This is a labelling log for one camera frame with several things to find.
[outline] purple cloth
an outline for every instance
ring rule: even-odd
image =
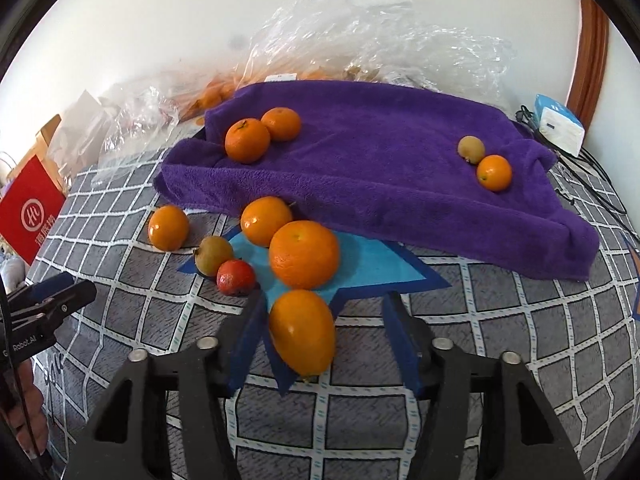
[[[278,106],[300,114],[300,136],[272,144],[250,166],[226,158],[227,129]],[[508,159],[507,191],[478,184],[476,168],[456,151],[466,135]],[[275,195],[334,230],[460,254],[530,278],[586,280],[598,235],[562,208],[546,177],[555,161],[486,105],[387,84],[271,82],[207,112],[206,140],[176,144],[155,185],[183,208],[239,216],[252,200]]]

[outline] checkered tablecloth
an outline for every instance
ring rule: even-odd
[[[209,281],[176,272],[200,239],[236,219],[188,212],[185,247],[160,253],[146,222],[164,202],[152,187],[161,155],[107,189],[78,176],[30,278],[62,270],[93,280],[94,303],[58,330],[58,345],[36,359],[46,393],[50,448],[60,471],[96,400],[132,348],[175,352],[214,333],[242,300]],[[555,407],[589,479],[603,479],[638,430],[638,337],[630,318],[638,279],[613,218],[563,170],[550,179],[567,208],[592,223],[601,247],[588,283],[539,282],[489,264],[410,248],[452,287],[405,295],[414,316],[465,351],[527,361]],[[619,204],[598,178],[591,183]],[[425,406],[400,381],[386,341],[380,299],[350,301],[337,319],[337,355],[316,383],[296,383],[283,399],[260,346],[246,384],[225,402],[228,436],[244,480],[402,479]],[[482,402],[472,396],[462,478],[474,477]],[[177,397],[167,413],[174,478],[187,477]]]

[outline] white wall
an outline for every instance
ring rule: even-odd
[[[59,0],[0,83],[0,150],[19,158],[33,134],[84,89],[99,95],[114,82],[168,63],[238,56],[264,20],[292,1]],[[537,92],[565,101],[579,0],[413,1],[431,23],[513,43],[518,57],[506,81],[514,105],[531,105]]]
[[[636,229],[640,228],[639,104],[640,63],[611,24],[602,93],[585,146],[609,173]]]

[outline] metal bolt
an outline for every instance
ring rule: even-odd
[[[453,341],[447,337],[437,337],[431,344],[438,350],[451,350],[453,348]]]
[[[519,365],[522,358],[516,352],[505,352],[502,354],[502,360],[508,365]]]
[[[144,361],[148,356],[148,353],[144,348],[136,348],[129,353],[129,361],[138,363]]]
[[[206,337],[201,337],[200,339],[198,339],[196,345],[200,350],[210,350],[218,346],[218,340],[217,338],[208,335]]]

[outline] white circle logo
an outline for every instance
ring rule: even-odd
[[[42,224],[44,224],[44,208],[40,200],[36,198],[27,200],[22,206],[20,219],[22,220],[22,227],[30,233],[40,229]]]

